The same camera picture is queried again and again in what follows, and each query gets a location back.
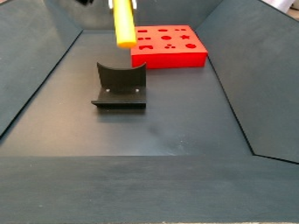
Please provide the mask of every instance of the yellow cylinder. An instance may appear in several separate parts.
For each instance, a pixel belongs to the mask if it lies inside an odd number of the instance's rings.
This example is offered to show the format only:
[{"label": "yellow cylinder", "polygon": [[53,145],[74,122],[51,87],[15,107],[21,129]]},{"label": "yellow cylinder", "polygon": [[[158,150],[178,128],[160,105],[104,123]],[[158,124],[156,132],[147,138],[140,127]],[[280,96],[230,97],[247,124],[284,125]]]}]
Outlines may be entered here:
[{"label": "yellow cylinder", "polygon": [[136,28],[131,0],[114,0],[116,45],[131,48],[136,45]]}]

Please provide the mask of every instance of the black holder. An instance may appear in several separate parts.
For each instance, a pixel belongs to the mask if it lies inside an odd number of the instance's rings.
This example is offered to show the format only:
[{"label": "black holder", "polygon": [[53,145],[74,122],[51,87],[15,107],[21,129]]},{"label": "black holder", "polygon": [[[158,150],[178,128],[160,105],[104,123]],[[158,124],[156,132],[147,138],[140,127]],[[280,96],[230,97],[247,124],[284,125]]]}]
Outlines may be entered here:
[{"label": "black holder", "polygon": [[146,64],[130,69],[115,69],[98,63],[100,91],[91,103],[100,108],[146,108]]}]

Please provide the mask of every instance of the gray bin floor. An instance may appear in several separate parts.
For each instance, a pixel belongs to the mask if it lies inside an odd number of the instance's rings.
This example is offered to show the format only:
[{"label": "gray bin floor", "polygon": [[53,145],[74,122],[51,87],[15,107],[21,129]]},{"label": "gray bin floor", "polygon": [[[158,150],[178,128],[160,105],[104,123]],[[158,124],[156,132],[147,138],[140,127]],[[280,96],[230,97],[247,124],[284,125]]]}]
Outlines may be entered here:
[{"label": "gray bin floor", "polygon": [[0,156],[250,155],[216,74],[204,68],[147,73],[146,110],[98,110],[96,64],[131,67],[111,31],[84,32],[7,133]]},{"label": "gray bin floor", "polygon": [[1,139],[0,222],[298,222],[299,166],[251,155],[210,62],[148,71],[144,112],[91,104],[98,62],[130,67],[111,31],[80,35]]}]

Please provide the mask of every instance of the red shape sorter block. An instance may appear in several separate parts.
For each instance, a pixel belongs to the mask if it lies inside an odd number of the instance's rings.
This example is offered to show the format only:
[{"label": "red shape sorter block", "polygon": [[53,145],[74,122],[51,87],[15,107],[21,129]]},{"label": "red shape sorter block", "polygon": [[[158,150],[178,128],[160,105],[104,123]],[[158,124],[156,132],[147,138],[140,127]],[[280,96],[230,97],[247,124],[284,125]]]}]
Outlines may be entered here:
[{"label": "red shape sorter block", "polygon": [[138,26],[132,66],[204,67],[208,51],[188,25]]}]

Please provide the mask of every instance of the gray surface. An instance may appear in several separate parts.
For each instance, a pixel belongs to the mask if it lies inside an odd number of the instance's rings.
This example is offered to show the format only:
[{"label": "gray surface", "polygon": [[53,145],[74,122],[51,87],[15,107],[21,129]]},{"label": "gray surface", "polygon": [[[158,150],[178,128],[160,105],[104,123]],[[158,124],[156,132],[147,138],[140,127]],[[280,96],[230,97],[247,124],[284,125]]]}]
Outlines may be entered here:
[{"label": "gray surface", "polygon": [[298,173],[251,156],[5,157],[0,222],[298,222]]},{"label": "gray surface", "polygon": [[98,110],[98,62],[130,67],[112,31],[83,32],[0,143],[1,156],[236,157],[250,149],[219,80],[204,68],[147,71],[147,108]]},{"label": "gray surface", "polygon": [[299,162],[298,22],[263,2],[226,0],[198,33],[254,152]]},{"label": "gray surface", "polygon": [[[84,29],[114,29],[108,0],[95,0],[87,7],[75,0],[55,1]],[[136,25],[190,25],[195,28],[222,0],[139,0],[136,2]]]},{"label": "gray surface", "polygon": [[80,28],[51,1],[0,7],[0,136],[68,50]]}]

